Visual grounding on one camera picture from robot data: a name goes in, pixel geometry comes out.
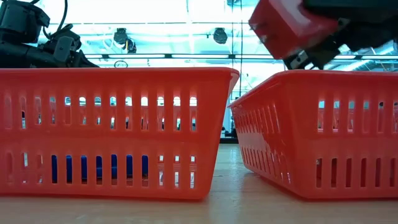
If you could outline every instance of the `table surface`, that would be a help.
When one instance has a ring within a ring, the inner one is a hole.
[[[220,145],[211,192],[201,202],[0,197],[1,223],[398,223],[398,201],[304,202]]]

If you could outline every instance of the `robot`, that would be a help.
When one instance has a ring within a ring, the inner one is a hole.
[[[398,40],[398,1],[260,0],[249,24],[288,69],[323,69],[352,52]]]
[[[67,13],[67,1],[62,22],[54,34],[47,34],[44,27],[50,24],[46,13],[32,2],[2,0],[0,7],[0,68],[72,68],[98,67],[87,60],[82,51],[80,36],[71,31],[72,25],[63,26]],[[43,29],[49,39],[36,44]]]

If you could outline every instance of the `red plastic basket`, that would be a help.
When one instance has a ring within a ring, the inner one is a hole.
[[[289,71],[230,107],[244,165],[305,198],[398,197],[398,74]]]
[[[238,77],[228,68],[1,70],[0,194],[203,198]]]

